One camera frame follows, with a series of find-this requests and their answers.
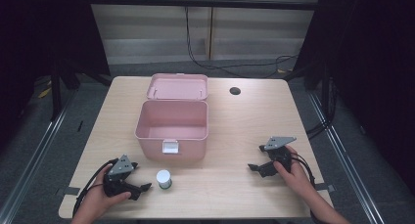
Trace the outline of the grey tape strip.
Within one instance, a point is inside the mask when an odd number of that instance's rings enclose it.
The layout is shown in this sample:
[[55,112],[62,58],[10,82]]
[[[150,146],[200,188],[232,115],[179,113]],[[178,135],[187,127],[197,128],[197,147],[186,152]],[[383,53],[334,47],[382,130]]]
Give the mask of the grey tape strip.
[[56,192],[56,195],[60,197],[64,197],[65,195],[77,196],[79,191],[80,191],[79,188],[64,187],[64,188],[58,189]]
[[334,185],[328,185],[326,183],[318,183],[314,186],[314,188],[316,189],[316,191],[326,190],[328,193],[332,193],[336,191],[336,188]]

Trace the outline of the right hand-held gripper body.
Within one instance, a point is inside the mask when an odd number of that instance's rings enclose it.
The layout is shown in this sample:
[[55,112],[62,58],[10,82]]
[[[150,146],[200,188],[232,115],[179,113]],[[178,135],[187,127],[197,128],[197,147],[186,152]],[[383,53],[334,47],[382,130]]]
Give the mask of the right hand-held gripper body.
[[291,152],[287,149],[287,145],[293,142],[292,137],[272,136],[263,146],[263,151],[268,153],[272,160],[279,161],[285,169],[290,172],[292,164]]

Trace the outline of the black horizontal frame bar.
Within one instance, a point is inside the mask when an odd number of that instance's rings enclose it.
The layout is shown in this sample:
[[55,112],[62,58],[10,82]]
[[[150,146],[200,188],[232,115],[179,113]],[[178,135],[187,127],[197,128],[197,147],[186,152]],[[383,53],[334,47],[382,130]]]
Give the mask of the black horizontal frame bar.
[[244,8],[270,10],[315,11],[322,8],[318,3],[273,2],[248,0],[87,0],[100,5],[177,6],[206,8]]

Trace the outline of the black curtain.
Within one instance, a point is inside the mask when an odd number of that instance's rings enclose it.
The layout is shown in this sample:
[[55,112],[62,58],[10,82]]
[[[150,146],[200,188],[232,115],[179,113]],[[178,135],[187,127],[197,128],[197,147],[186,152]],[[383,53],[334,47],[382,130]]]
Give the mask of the black curtain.
[[102,38],[86,0],[0,0],[0,154],[19,127],[35,80],[51,77],[57,114],[60,84],[78,88],[80,73],[111,84]]
[[415,195],[415,0],[318,0],[295,71],[330,75]]

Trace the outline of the metal floor rail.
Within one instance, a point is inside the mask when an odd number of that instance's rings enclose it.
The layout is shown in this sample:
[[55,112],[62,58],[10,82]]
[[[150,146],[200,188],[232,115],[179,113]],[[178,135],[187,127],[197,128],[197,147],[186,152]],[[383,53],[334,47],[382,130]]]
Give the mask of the metal floor rail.
[[23,121],[0,156],[0,224],[12,224],[24,197],[40,170],[77,94],[62,95],[62,108],[53,115],[53,98],[35,98],[23,113]]
[[310,93],[309,99],[316,111],[320,122],[323,124],[324,131],[336,152],[336,155],[346,173],[347,179],[356,193],[356,196],[370,222],[370,224],[386,224],[379,208],[375,204],[372,196],[364,185],[360,175],[358,174],[355,165],[353,164],[339,134],[334,126],[329,123],[329,120],[323,113],[322,104],[316,94]]

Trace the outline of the pink plastic storage box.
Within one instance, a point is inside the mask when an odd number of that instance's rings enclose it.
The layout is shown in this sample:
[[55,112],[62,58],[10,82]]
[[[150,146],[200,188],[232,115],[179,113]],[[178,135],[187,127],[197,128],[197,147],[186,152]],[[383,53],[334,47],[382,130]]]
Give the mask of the pink plastic storage box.
[[199,160],[208,138],[208,78],[203,74],[152,76],[135,129],[149,159]]

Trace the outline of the small white-capped bottle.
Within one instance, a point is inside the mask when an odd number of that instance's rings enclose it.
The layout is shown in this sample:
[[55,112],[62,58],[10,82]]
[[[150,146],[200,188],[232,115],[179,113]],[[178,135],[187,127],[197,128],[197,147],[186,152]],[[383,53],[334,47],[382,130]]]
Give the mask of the small white-capped bottle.
[[162,189],[169,189],[172,185],[171,174],[168,170],[162,169],[157,173],[157,181]]

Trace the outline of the person's right hand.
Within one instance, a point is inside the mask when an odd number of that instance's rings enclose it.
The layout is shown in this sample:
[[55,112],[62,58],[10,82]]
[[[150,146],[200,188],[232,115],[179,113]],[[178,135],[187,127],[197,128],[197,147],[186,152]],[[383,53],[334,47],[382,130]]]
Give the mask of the person's right hand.
[[274,161],[273,165],[280,176],[284,179],[288,187],[290,187],[302,199],[309,200],[315,195],[315,189],[312,187],[302,165],[295,159],[291,163],[291,171],[288,172],[285,167],[278,161]]

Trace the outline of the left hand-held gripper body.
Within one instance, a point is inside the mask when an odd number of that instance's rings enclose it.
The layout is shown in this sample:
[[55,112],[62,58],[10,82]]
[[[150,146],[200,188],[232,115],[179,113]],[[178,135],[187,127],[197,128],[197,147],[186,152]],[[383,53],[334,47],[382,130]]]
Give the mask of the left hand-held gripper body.
[[104,175],[104,192],[108,197],[129,192],[125,179],[134,171],[127,155],[123,155]]

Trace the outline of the person's left hand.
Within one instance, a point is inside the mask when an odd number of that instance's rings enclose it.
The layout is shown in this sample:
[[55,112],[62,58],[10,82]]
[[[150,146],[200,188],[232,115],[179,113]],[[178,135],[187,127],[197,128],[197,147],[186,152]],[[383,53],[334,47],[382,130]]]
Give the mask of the person's left hand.
[[110,207],[130,198],[131,194],[129,192],[114,197],[108,197],[102,188],[103,180],[104,175],[99,174],[95,179],[93,186],[88,190],[77,213],[92,213],[93,215],[100,215],[101,217]]

